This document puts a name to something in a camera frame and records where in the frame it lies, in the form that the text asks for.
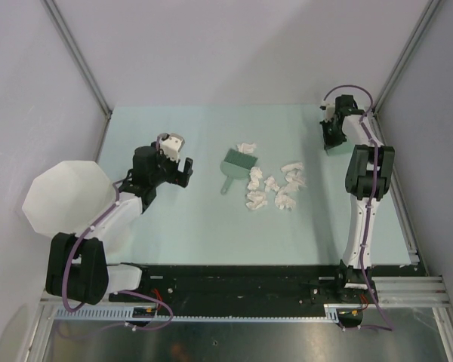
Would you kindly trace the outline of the green plastic dustpan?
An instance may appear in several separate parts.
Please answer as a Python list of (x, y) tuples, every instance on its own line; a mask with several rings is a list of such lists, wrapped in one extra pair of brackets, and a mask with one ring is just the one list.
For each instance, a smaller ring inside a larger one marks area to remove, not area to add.
[(346, 141), (339, 146), (325, 149), (325, 153), (329, 157), (337, 157), (342, 155), (351, 155), (353, 150), (353, 144), (350, 141)]

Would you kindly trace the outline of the green hand brush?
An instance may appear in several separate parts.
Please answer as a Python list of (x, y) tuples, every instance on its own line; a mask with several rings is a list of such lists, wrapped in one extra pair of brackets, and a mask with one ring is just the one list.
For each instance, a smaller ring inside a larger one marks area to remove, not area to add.
[(247, 179), (256, 163), (257, 157), (229, 149), (220, 163), (220, 171), (226, 177), (220, 193), (225, 195), (235, 180)]

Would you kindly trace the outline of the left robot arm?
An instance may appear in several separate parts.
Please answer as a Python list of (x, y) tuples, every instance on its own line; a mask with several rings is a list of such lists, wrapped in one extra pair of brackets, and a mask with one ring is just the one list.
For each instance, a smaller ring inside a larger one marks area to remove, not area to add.
[(141, 302), (152, 292), (140, 267), (109, 264), (106, 246), (141, 216), (163, 183), (185, 188), (193, 175), (193, 160), (157, 142), (134, 151), (132, 167), (124, 179), (113, 183), (112, 203), (88, 222), (81, 233), (57, 233), (51, 241), (45, 282), (47, 293), (59, 296), (69, 312), (96, 305), (104, 296), (125, 291)]

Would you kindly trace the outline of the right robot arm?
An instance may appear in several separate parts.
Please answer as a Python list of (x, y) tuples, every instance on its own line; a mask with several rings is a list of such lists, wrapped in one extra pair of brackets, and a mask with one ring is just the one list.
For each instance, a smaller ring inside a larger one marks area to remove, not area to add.
[(362, 299), (374, 289), (371, 281), (371, 239), (379, 204), (390, 190), (395, 150), (385, 146), (371, 129), (367, 112), (354, 96), (342, 94), (321, 105), (324, 150), (353, 144), (344, 181), (350, 195), (350, 229), (346, 249), (328, 290), (341, 302)]

